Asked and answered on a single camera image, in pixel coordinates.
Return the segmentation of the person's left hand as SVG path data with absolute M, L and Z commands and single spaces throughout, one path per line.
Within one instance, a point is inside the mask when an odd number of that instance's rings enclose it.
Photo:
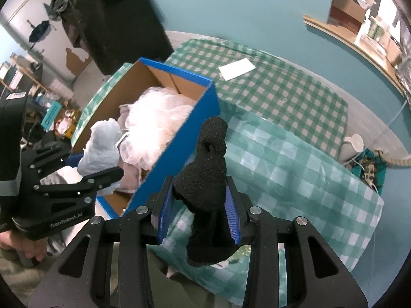
M 18 252 L 22 252 L 25 257 L 32 259 L 35 258 L 38 262 L 47 255 L 47 239 L 42 238 L 40 240 L 30 240 L 23 234 L 16 231 L 6 231 L 0 234 L 1 249 L 13 249 Z

